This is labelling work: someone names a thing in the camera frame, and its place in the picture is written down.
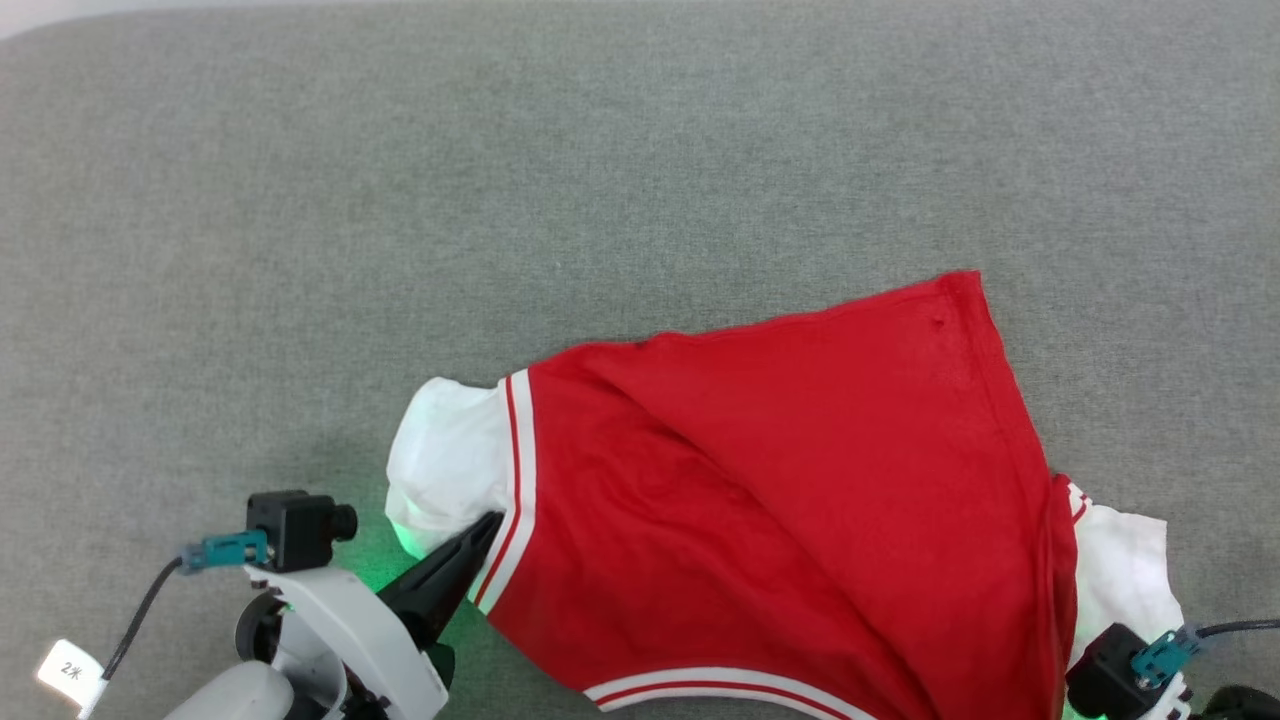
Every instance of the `red fabric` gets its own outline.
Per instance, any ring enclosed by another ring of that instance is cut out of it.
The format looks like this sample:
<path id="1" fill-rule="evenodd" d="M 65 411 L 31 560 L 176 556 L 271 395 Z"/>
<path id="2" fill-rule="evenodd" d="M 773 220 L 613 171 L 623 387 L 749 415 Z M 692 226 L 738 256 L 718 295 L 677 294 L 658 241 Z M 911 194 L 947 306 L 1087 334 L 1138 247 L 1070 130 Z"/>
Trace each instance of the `red fabric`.
<path id="1" fill-rule="evenodd" d="M 977 273 L 529 379 L 536 530 L 489 618 L 566 685 L 726 666 L 879 720 L 1061 715 L 1065 479 Z"/>

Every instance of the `black cable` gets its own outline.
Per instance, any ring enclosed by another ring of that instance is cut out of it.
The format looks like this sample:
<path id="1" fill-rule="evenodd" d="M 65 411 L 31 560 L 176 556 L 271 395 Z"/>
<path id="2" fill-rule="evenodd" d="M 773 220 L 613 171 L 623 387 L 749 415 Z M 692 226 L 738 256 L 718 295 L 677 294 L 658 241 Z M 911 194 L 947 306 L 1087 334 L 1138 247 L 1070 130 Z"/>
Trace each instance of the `black cable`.
<path id="1" fill-rule="evenodd" d="M 138 628 L 142 626 L 142 619 L 147 616 L 147 610 L 151 610 L 151 603 L 155 602 L 156 594 L 160 593 L 160 585 L 173 575 L 173 571 L 182 566 L 182 557 L 174 557 L 160 570 L 156 579 L 151 582 L 151 587 L 147 588 L 147 594 L 142 596 L 142 603 L 138 605 L 137 612 L 133 614 L 133 621 L 129 623 L 129 629 L 124 632 L 124 637 L 120 638 L 120 644 L 115 646 L 115 653 L 111 655 L 111 660 L 106 661 L 106 669 L 102 670 L 102 679 L 110 680 L 111 675 L 115 675 L 115 669 L 120 666 L 120 661 L 124 660 L 124 653 L 129 652 L 129 646 L 133 644 L 133 637 L 138 634 Z"/>
<path id="2" fill-rule="evenodd" d="M 1222 633 L 1243 633 L 1245 630 L 1280 630 L 1280 618 L 1272 618 L 1271 620 L 1239 620 L 1235 623 L 1222 623 L 1220 625 L 1202 628 L 1196 634 L 1202 638 L 1207 638 L 1211 635 L 1221 635 Z"/>

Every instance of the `white fabric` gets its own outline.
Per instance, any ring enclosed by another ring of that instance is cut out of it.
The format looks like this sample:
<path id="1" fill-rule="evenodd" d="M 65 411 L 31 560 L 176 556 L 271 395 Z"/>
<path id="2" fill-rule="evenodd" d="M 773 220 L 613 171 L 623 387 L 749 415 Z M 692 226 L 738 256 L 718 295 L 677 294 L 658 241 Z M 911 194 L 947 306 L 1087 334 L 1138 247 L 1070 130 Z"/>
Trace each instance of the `white fabric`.
<path id="1" fill-rule="evenodd" d="M 1080 512 L 1075 523 L 1079 612 L 1069 666 L 1112 623 L 1124 623 L 1142 639 L 1155 642 L 1184 621 L 1183 609 L 1169 588 L 1165 521 L 1094 505 L 1079 488 L 1071 488 L 1071 510 Z M 1171 710 L 1189 716 L 1190 708 L 1178 701 L 1187 683 L 1179 673 L 1142 720 L 1165 720 Z M 1064 717 L 1078 715 L 1068 707 Z"/>
<path id="2" fill-rule="evenodd" d="M 513 510 L 507 393 L 445 378 L 422 386 L 387 461 L 387 516 L 416 557 L 490 510 Z"/>

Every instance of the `gray table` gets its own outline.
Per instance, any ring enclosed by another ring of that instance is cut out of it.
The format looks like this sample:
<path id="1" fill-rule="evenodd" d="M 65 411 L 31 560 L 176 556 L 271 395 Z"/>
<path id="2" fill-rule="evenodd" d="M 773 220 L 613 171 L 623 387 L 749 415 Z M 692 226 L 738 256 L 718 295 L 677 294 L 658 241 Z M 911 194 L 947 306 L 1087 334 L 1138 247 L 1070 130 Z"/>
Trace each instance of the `gray table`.
<path id="1" fill-rule="evenodd" d="M 379 521 L 413 389 L 986 272 L 1055 468 L 1170 524 L 1190 618 L 1280 614 L 1280 4 L 177 12 L 0 44 L 0 696 L 105 656 L 256 489 Z M 233 660 L 172 582 L 101 706 Z M 595 717 L 474 611 L 453 719 Z M 1198 661 L 1280 692 L 1280 637 Z M 618 717 L 791 717 L 732 701 Z"/>

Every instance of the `cable connector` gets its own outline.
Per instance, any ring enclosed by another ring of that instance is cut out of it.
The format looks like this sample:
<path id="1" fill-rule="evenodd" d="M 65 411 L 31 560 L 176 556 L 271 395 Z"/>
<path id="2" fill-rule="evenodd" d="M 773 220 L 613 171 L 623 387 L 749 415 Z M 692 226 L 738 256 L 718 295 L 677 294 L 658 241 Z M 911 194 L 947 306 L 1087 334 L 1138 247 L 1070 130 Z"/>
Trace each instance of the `cable connector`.
<path id="1" fill-rule="evenodd" d="M 225 568 L 246 562 L 262 565 L 266 562 L 269 552 L 266 533 L 262 530 L 246 530 L 233 536 L 210 536 L 198 543 L 182 548 L 179 573 L 195 575 L 207 568 Z"/>
<path id="2" fill-rule="evenodd" d="M 1192 657 L 1201 653 L 1203 642 L 1196 625 L 1183 625 L 1161 635 L 1133 656 L 1130 665 L 1138 674 L 1138 687 L 1144 691 L 1164 687 Z"/>

